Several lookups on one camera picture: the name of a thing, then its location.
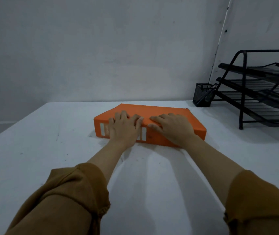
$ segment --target forearm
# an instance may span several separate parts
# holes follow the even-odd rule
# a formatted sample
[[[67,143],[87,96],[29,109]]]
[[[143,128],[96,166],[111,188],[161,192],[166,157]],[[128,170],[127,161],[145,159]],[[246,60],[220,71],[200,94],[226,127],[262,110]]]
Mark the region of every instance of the forearm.
[[[107,145],[89,159],[88,162],[98,166],[105,175],[108,183],[124,151],[125,147],[122,144],[110,140]]]
[[[183,147],[225,205],[233,179],[244,169],[197,135]]]

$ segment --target right hand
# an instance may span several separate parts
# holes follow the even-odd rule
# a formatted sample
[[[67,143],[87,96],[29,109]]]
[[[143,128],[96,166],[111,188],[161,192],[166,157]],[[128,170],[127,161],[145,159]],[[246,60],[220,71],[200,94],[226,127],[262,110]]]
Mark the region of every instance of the right hand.
[[[182,148],[185,148],[195,138],[194,129],[185,116],[169,113],[152,116],[150,119],[160,123],[162,127],[156,124],[149,124],[148,127],[158,131]]]

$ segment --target hand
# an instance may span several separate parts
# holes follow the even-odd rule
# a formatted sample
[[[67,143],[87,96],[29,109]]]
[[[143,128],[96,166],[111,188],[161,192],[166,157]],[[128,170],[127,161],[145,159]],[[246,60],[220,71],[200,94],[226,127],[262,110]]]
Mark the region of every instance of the hand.
[[[193,127],[185,116],[169,113],[168,115],[152,116],[150,119],[160,123],[162,127],[156,124],[149,124],[148,127],[158,131],[182,148],[195,138]]]
[[[143,117],[129,117],[125,110],[115,113],[115,119],[109,119],[110,141],[118,143],[124,150],[133,146],[140,134]]]

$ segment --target white wall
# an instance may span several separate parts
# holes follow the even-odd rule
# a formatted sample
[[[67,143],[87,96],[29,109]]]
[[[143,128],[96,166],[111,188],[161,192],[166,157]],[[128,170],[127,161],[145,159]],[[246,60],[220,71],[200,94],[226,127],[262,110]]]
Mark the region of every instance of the white wall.
[[[230,63],[241,49],[279,49],[279,0],[231,0],[211,82],[224,73],[217,66]],[[236,64],[243,64],[242,56]],[[248,65],[273,62],[279,62],[279,53],[248,53]]]
[[[45,102],[191,99],[228,0],[0,0],[0,121]]]

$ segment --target finger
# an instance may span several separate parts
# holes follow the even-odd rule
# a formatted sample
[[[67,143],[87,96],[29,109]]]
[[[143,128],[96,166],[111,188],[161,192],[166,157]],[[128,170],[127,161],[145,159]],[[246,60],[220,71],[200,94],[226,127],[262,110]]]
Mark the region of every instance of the finger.
[[[135,129],[140,129],[140,127],[142,126],[143,119],[144,117],[141,117],[136,121]]]
[[[140,118],[140,115],[134,114],[134,115],[132,116],[132,118],[130,118],[130,123],[131,123],[132,125],[135,125],[135,122],[136,122],[139,118]]]
[[[111,128],[114,125],[114,119],[110,118],[109,119],[109,128]]]
[[[125,110],[123,110],[123,111],[121,112],[121,119],[122,119],[122,120],[126,120],[126,119],[127,119],[127,113],[126,113]]]
[[[156,125],[156,124],[149,124],[149,125],[147,125],[147,126],[148,126],[149,128],[152,128],[153,130],[155,130],[155,131],[157,131],[157,132],[163,134],[163,129],[162,129],[160,126],[158,126],[158,125]]]
[[[116,121],[119,121],[119,120],[121,119],[121,114],[120,114],[120,112],[116,112],[116,113],[114,114],[114,119],[115,119]]]
[[[160,117],[160,118],[165,119],[165,118],[167,118],[167,117],[168,117],[168,115],[166,115],[166,114],[162,114],[162,115],[159,115],[159,117]]]
[[[165,119],[159,117],[159,116],[151,116],[150,119],[154,122],[160,123],[162,124],[164,122]]]

